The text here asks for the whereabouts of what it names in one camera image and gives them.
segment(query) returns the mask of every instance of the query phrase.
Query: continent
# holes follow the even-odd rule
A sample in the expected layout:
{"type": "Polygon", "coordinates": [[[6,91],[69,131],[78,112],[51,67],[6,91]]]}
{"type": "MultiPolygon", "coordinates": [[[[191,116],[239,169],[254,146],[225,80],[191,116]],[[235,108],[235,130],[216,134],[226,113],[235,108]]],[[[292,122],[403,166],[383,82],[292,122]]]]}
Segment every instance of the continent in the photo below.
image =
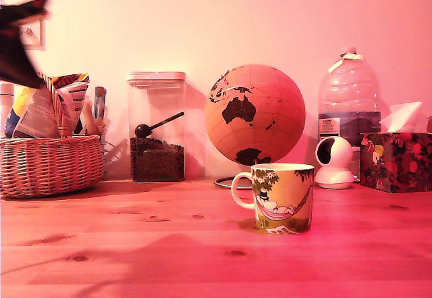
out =
{"type": "Polygon", "coordinates": [[[261,154],[261,151],[259,149],[255,149],[255,148],[244,149],[237,153],[236,162],[247,166],[271,162],[271,157],[266,156],[260,159],[258,158],[259,154],[261,154]]]}
{"type": "Polygon", "coordinates": [[[243,119],[246,122],[252,122],[254,120],[257,109],[244,97],[240,100],[238,97],[233,98],[227,107],[222,111],[222,117],[227,124],[229,124],[234,118],[243,119]]]}
{"type": "Polygon", "coordinates": [[[210,97],[209,97],[209,100],[210,100],[211,102],[213,102],[213,103],[219,102],[221,99],[216,99],[216,98],[220,98],[221,95],[223,95],[223,96],[226,95],[226,92],[223,90],[223,88],[229,84],[229,82],[228,82],[227,79],[225,78],[225,76],[227,76],[227,74],[228,74],[229,72],[230,72],[230,71],[227,71],[227,72],[225,73],[225,75],[222,75],[222,76],[219,78],[219,80],[217,80],[217,82],[216,82],[216,83],[213,85],[213,87],[211,88],[211,91],[210,91],[210,97]],[[216,91],[217,88],[219,87],[219,84],[221,84],[221,81],[224,81],[225,86],[220,86],[220,89],[219,89],[216,93],[214,93],[214,91],[216,91]]]}
{"type": "Polygon", "coordinates": [[[252,93],[253,87],[251,89],[248,89],[247,87],[244,86],[238,86],[238,87],[234,87],[234,90],[239,91],[240,93],[252,93]]]}
{"type": "Polygon", "coordinates": [[[269,130],[271,127],[273,127],[275,125],[276,121],[274,119],[272,119],[272,120],[273,120],[273,122],[270,125],[268,125],[267,127],[265,127],[265,130],[269,130]]]}

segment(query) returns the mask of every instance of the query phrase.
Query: mug illustration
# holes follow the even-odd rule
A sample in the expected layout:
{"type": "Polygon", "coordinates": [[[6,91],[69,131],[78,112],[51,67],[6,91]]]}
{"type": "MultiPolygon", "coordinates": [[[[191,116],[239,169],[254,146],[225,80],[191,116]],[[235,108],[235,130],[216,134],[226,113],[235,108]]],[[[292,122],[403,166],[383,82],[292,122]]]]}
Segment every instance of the mug illustration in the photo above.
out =
{"type": "Polygon", "coordinates": [[[281,191],[283,187],[273,187],[280,182],[274,170],[252,169],[252,189],[256,202],[256,222],[259,228],[276,234],[306,232],[311,226],[311,202],[314,170],[296,170],[301,198],[293,202],[292,196],[281,191]]]}

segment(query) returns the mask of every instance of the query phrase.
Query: tissue box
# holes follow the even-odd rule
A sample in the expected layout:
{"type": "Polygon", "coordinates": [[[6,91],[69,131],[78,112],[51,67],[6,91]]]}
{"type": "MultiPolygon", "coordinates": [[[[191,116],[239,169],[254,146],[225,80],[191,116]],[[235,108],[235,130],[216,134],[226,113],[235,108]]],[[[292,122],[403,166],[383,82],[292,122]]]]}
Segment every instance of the tissue box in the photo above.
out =
{"type": "Polygon", "coordinates": [[[360,183],[398,193],[431,190],[432,134],[363,133],[360,183]]]}

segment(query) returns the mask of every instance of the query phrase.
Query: tissue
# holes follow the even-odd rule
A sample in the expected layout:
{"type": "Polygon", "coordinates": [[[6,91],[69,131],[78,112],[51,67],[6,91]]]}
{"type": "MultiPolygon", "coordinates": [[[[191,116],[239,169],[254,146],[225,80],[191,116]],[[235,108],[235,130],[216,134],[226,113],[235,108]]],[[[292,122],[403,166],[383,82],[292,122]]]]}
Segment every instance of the tissue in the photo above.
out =
{"type": "Polygon", "coordinates": [[[382,132],[413,132],[419,121],[423,102],[392,105],[391,114],[380,121],[382,132]]]}

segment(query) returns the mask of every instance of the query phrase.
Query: wall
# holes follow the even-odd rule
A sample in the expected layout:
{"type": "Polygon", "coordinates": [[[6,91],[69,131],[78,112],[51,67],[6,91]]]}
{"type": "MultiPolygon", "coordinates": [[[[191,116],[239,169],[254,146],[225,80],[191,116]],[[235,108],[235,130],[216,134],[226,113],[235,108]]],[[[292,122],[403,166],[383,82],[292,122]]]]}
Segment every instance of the wall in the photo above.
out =
{"type": "Polygon", "coordinates": [[[367,58],[386,105],[424,102],[419,131],[432,115],[432,0],[51,0],[49,10],[46,49],[32,59],[52,76],[90,72],[91,99],[107,88],[107,140],[123,152],[109,178],[129,176],[130,70],[187,73],[189,178],[247,169],[214,148],[203,118],[214,82],[242,64],[274,66],[303,94],[304,134],[283,162],[315,163],[318,87],[341,47],[367,58]]]}

